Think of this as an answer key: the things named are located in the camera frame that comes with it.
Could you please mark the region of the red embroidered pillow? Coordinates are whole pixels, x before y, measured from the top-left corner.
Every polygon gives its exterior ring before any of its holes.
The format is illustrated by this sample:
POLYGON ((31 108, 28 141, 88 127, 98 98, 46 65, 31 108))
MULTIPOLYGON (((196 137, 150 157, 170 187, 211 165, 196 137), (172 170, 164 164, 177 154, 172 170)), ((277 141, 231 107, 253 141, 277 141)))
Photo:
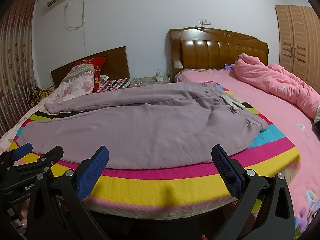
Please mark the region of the red embroidered pillow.
POLYGON ((95 93, 99 88, 100 83, 100 73, 102 66, 106 62, 106 56, 97 56, 90 59, 84 59, 80 61, 76 61, 73 63, 73 67, 80 65, 80 64, 92 64, 94 67, 94 84, 93 84, 93 93, 95 93))

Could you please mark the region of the floral pleated curtain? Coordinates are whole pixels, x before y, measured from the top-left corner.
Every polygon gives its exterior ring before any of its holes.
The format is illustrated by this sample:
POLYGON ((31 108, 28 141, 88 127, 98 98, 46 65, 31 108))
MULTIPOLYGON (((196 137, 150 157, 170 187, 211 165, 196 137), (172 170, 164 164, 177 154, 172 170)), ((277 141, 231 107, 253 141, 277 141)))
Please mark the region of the floral pleated curtain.
POLYGON ((29 111, 37 85, 32 29, 36 0, 14 0, 1 20, 1 135, 29 111))

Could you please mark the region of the pink crumpled quilt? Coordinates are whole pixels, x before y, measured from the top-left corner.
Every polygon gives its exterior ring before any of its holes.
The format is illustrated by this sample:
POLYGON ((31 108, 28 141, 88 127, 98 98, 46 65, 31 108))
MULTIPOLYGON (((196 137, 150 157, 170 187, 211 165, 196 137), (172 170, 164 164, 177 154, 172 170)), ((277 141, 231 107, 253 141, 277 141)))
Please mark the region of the pink crumpled quilt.
POLYGON ((316 124, 319 122, 319 94, 279 64, 264 65, 258 57, 240 54, 233 70, 249 85, 273 94, 295 106, 316 124))

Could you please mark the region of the plaid bed sheet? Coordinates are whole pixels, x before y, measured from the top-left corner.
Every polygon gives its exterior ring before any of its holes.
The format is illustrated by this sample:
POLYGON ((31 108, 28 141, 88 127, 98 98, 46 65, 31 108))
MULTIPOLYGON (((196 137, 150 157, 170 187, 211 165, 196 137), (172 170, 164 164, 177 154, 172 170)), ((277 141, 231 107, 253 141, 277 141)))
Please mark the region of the plaid bed sheet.
POLYGON ((130 78, 125 79, 116 79, 116 80, 107 80, 103 83, 97 90, 97 93, 102 93, 106 91, 124 89, 129 87, 131 84, 130 78))

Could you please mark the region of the nightstand with floral cover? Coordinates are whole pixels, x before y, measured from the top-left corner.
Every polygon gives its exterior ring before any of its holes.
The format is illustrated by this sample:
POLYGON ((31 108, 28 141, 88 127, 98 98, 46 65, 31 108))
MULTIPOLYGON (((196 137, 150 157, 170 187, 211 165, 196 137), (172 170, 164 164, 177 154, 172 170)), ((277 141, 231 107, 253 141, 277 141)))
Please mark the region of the nightstand with floral cover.
POLYGON ((170 80, 167 76, 162 76, 162 77, 163 77, 162 81, 157 81, 157 78, 155 76, 135 78, 131 81, 130 87, 141 87, 141 86, 147 86, 147 85, 170 83, 170 80))

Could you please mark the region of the yellow brown patterned blanket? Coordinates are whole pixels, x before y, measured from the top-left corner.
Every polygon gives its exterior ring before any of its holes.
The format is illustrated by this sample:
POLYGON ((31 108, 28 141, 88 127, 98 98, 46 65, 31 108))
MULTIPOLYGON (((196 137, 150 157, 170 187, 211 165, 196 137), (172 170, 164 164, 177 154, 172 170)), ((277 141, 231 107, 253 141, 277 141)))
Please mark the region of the yellow brown patterned blanket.
POLYGON ((54 90, 55 90, 54 86, 50 86, 49 88, 45 88, 45 89, 36 87, 28 98, 28 104, 30 108, 35 107, 42 99, 52 94, 54 90))

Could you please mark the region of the floral pink quilt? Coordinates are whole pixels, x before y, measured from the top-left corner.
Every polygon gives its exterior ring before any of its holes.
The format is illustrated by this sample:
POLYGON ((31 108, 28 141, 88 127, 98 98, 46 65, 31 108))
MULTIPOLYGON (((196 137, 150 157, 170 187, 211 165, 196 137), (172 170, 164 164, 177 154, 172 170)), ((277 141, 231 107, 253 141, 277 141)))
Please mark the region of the floral pink quilt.
POLYGON ((1 153, 9 149, 11 142, 22 124, 36 111, 42 109, 46 103, 63 102, 78 96, 91 94, 93 87, 94 66, 92 64, 79 64, 73 67, 51 94, 25 113, 25 115, 15 123, 15 126, 1 137, 1 153))

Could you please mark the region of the purple sweatpants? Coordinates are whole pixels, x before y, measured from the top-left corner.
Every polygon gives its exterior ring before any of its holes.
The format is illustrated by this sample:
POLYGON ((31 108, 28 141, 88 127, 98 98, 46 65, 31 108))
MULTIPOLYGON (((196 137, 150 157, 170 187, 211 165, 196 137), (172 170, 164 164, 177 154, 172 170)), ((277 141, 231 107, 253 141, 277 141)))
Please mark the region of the purple sweatpants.
POLYGON ((45 109, 65 117, 27 123, 19 145, 30 143, 40 154, 61 146, 63 158, 73 163, 105 146, 109 167, 120 170, 208 163, 215 145, 234 155, 268 128, 215 83, 119 89, 48 103, 45 109))

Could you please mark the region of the large wooden headboard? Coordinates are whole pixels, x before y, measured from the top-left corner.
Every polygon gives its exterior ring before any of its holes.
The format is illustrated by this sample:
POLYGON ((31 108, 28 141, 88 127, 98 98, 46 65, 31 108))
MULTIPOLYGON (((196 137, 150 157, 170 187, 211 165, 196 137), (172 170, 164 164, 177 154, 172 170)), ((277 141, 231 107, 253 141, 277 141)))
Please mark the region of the large wooden headboard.
POLYGON ((267 43, 256 37, 228 30, 187 27, 170 29, 170 77, 185 69, 223 69, 245 53, 268 64, 267 43))

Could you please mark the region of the white power strip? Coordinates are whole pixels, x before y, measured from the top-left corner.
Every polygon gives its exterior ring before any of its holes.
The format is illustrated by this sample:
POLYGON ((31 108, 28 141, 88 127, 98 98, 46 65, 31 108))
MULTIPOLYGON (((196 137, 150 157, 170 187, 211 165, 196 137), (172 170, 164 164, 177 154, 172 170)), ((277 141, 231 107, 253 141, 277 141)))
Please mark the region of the white power strip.
POLYGON ((156 73, 156 80, 157 80, 157 82, 162 82, 163 81, 163 76, 161 75, 160 72, 156 73))

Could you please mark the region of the small dark headboard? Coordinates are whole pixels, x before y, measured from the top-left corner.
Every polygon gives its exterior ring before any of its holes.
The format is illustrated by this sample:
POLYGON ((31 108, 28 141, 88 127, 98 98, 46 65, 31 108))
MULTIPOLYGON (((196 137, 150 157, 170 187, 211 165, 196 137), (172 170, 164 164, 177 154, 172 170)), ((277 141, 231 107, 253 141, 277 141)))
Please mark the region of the small dark headboard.
POLYGON ((101 68, 101 74, 107 75, 111 80, 130 78, 126 47, 123 46, 83 57, 52 70, 50 73, 55 88, 60 85, 62 80, 71 71, 76 62, 89 60, 96 57, 104 57, 106 59, 106 62, 101 68))

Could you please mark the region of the rainbow striped blanket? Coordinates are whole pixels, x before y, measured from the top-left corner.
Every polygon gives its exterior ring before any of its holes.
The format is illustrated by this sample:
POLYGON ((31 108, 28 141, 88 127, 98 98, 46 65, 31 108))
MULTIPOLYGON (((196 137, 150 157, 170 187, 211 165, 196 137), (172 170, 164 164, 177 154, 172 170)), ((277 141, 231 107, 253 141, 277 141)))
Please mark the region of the rainbow striped blanket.
MULTIPOLYGON (((217 86, 232 96, 231 92, 217 86)), ((236 104, 265 120, 268 128, 260 132, 247 149, 230 156, 261 176, 272 177, 281 172, 287 181, 291 181, 299 170, 300 156, 296 146, 256 109, 238 100, 236 104)), ((52 115, 43 107, 22 124, 11 148, 21 146, 17 139, 27 123, 55 117, 63 118, 65 113, 52 115)), ((33 151, 25 161, 31 162, 38 155, 42 154, 33 151)), ((59 176, 78 164, 62 158, 53 172, 59 176)), ((112 169, 107 164, 85 204, 93 211, 111 215, 176 219, 216 209, 232 200, 211 158, 208 163, 146 170, 112 169)))

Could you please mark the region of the wall switch plate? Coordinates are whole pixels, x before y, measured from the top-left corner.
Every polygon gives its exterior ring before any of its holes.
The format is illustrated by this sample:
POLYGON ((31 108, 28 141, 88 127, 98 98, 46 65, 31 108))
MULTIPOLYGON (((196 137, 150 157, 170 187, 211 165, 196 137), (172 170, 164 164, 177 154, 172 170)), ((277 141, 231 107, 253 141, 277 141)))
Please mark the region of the wall switch plate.
POLYGON ((200 18, 199 23, 200 25, 212 25, 211 20, 205 18, 200 18))

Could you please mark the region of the pink bed sheet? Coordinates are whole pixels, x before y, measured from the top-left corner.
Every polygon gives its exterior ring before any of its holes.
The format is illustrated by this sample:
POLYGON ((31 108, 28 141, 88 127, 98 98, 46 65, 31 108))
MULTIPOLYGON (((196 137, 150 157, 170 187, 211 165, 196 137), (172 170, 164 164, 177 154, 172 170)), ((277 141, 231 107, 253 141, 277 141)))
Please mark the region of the pink bed sheet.
POLYGON ((184 70, 176 82, 214 81, 253 106, 277 126, 296 146, 299 172, 290 183, 298 239, 319 213, 319 130, 296 106, 240 81, 230 70, 184 70))

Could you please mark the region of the wooden wardrobe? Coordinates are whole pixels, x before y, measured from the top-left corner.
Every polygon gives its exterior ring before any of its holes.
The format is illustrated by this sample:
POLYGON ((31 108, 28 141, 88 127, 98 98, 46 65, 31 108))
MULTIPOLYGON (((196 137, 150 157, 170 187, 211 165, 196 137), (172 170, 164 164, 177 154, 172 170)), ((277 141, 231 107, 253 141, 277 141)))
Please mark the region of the wooden wardrobe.
POLYGON ((319 91, 319 18, 311 7, 277 5, 279 64, 319 91))

